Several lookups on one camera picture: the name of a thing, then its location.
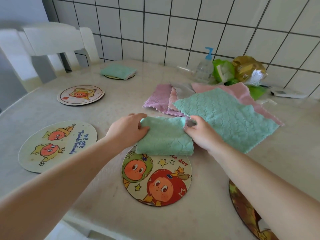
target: table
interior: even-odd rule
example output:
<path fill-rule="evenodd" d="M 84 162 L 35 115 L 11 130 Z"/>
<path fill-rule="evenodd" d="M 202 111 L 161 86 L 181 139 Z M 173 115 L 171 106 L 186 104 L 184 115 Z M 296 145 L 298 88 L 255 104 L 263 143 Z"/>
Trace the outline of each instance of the table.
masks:
<path fill-rule="evenodd" d="M 112 80 L 99 75 L 106 64 L 87 67 L 50 81 L 0 115 L 0 197 L 37 176 L 19 165 L 18 152 L 33 133 L 48 125 L 82 120 L 93 125 L 101 139 L 113 121 L 132 112 L 169 117 L 142 105 L 157 84 L 187 82 L 188 77 L 172 67 L 133 60 L 118 63 L 135 67 L 138 73 L 127 81 Z M 105 96 L 85 106 L 57 101 L 60 91 L 85 84 L 101 87 Z M 272 99 L 278 104 L 265 108 L 285 126 L 248 155 L 320 201 L 320 103 L 310 98 Z M 204 150 L 195 148 L 190 156 L 193 180 L 187 195 L 160 208 L 138 202 L 123 186 L 121 165 L 128 150 L 99 172 L 65 215 L 66 221 L 115 239 L 255 239 L 234 210 L 227 175 Z"/>

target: coaster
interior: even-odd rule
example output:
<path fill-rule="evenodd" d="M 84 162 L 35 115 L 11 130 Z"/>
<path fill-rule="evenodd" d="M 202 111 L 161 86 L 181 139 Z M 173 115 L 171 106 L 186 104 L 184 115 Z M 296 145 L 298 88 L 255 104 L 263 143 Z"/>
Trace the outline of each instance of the coaster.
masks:
<path fill-rule="evenodd" d="M 18 160 L 31 172 L 42 173 L 97 141 L 96 129 L 82 121 L 63 121 L 34 133 L 22 145 Z"/>
<path fill-rule="evenodd" d="M 260 240 L 279 240 L 231 180 L 229 181 L 229 192 L 236 212 L 256 238 Z"/>
<path fill-rule="evenodd" d="M 93 103 L 101 99 L 104 91 L 101 88 L 91 85 L 81 85 L 68 88 L 59 93 L 57 99 L 60 103 L 78 106 Z"/>
<path fill-rule="evenodd" d="M 134 73 L 132 76 L 128 77 L 128 79 L 134 77 L 136 74 Z M 107 78 L 111 78 L 111 79 L 116 79 L 116 80 L 123 80 L 121 78 L 118 78 L 118 77 L 115 77 L 115 76 L 107 76 L 107 75 L 104 75 L 105 77 Z"/>
<path fill-rule="evenodd" d="M 123 184 L 135 199 L 150 206 L 167 206 L 187 193 L 192 181 L 187 156 L 136 154 L 135 149 L 122 163 Z"/>

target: cartoon eye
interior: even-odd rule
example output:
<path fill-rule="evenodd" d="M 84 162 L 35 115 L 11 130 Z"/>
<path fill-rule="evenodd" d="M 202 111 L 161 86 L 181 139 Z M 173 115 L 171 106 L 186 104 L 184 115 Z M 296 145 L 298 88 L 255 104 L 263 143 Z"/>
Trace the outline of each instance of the cartoon eye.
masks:
<path fill-rule="evenodd" d="M 161 191 L 164 192 L 164 193 L 165 193 L 167 190 L 168 190 L 168 186 L 166 186 L 166 185 L 161 188 Z"/>

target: pink cloth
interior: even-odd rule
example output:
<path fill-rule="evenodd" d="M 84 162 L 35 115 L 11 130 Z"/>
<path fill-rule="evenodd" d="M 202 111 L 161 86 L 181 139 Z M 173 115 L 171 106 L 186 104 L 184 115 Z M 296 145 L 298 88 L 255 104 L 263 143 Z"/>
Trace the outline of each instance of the pink cloth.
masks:
<path fill-rule="evenodd" d="M 169 97 L 169 109 L 180 112 L 172 103 L 178 100 L 177 91 L 174 87 L 171 89 L 170 97 Z"/>
<path fill-rule="evenodd" d="M 154 93 L 147 101 L 144 102 L 143 107 L 155 108 L 161 113 L 166 115 L 173 115 L 177 117 L 184 117 L 184 114 L 178 111 L 169 109 L 169 98 L 171 94 L 171 84 L 157 85 Z"/>
<path fill-rule="evenodd" d="M 228 94 L 234 96 L 236 99 L 238 99 L 238 101 L 241 104 L 252 105 L 254 108 L 254 111 L 258 114 L 263 115 L 266 119 L 271 119 L 274 122 L 276 122 L 278 125 L 284 126 L 284 123 L 281 120 L 279 120 L 273 114 L 269 113 L 264 107 L 262 107 L 262 105 L 254 101 L 254 99 L 250 96 L 249 88 L 246 85 L 244 85 L 242 82 L 239 82 L 231 86 L 224 86 L 224 85 L 210 86 L 210 85 L 204 85 L 201 83 L 192 83 L 191 86 L 196 93 L 207 92 L 215 88 L 220 88 L 223 91 L 227 92 Z"/>

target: purple cloth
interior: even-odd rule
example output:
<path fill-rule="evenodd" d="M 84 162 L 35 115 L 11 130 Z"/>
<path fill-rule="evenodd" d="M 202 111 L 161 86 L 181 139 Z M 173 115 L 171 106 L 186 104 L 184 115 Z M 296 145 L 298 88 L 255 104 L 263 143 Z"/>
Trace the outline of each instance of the purple cloth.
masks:
<path fill-rule="evenodd" d="M 171 84 L 159 84 L 155 88 L 154 93 L 147 101 L 144 102 L 143 107 L 155 108 L 166 115 L 173 115 L 177 117 L 184 117 L 184 114 L 178 111 L 169 109 L 169 98 L 171 94 Z"/>

